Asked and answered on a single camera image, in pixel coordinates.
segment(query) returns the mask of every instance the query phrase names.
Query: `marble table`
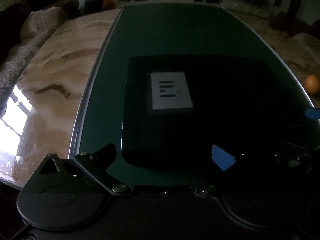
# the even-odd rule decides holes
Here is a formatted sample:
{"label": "marble table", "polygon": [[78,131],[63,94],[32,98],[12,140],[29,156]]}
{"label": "marble table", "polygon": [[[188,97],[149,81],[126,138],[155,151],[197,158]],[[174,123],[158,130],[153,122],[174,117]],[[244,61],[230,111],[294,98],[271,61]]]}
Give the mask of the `marble table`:
{"label": "marble table", "polygon": [[[77,110],[91,68],[119,9],[66,22],[20,76],[0,114],[0,177],[23,187],[48,153],[67,158]],[[319,69],[317,60],[266,19],[233,11],[265,39],[298,80]],[[312,98],[316,106],[320,102]]]}

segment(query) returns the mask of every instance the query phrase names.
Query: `triangular cutout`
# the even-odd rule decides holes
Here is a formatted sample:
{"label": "triangular cutout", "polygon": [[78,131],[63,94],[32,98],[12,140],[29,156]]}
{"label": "triangular cutout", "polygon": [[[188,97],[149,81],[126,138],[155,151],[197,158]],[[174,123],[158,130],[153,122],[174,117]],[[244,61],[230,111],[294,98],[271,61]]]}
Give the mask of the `triangular cutout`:
{"label": "triangular cutout", "polygon": [[54,160],[49,159],[46,164],[43,166],[42,170],[40,171],[40,174],[48,174],[48,173],[56,173],[59,172],[56,163]]}

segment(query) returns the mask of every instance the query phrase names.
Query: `beige cushion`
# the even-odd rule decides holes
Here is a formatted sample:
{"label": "beige cushion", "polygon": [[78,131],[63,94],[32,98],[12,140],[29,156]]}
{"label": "beige cushion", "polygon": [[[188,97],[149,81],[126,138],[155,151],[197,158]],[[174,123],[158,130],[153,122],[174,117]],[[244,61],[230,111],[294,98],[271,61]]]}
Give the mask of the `beige cushion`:
{"label": "beige cushion", "polygon": [[46,30],[57,30],[67,20],[66,13],[60,7],[31,12],[20,30],[20,39],[27,41]]}

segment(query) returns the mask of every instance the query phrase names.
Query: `metal screw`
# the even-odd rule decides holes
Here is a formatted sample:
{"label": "metal screw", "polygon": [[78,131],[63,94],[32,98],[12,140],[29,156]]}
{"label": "metal screw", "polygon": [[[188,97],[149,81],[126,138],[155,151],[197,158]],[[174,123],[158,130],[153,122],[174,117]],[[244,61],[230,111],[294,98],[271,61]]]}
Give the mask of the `metal screw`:
{"label": "metal screw", "polygon": [[200,187],[200,191],[205,194],[210,194],[215,192],[216,187],[213,185],[204,185]]}
{"label": "metal screw", "polygon": [[125,192],[127,190],[127,186],[126,185],[123,185],[123,184],[118,184],[118,185],[114,185],[111,189],[114,191],[114,192]]}
{"label": "metal screw", "polygon": [[29,235],[26,237],[26,240],[36,240],[37,237],[35,235]]}
{"label": "metal screw", "polygon": [[169,194],[169,191],[167,191],[167,190],[160,192],[161,196],[166,196],[168,194]]}

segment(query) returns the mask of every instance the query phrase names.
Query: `orange ball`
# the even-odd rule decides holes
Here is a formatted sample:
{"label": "orange ball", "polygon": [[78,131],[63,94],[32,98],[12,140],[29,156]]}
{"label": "orange ball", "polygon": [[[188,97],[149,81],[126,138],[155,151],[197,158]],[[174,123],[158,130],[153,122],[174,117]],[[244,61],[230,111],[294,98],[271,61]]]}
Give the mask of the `orange ball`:
{"label": "orange ball", "polygon": [[309,95],[314,95],[320,90],[320,81],[315,75],[307,76],[304,82],[304,89]]}

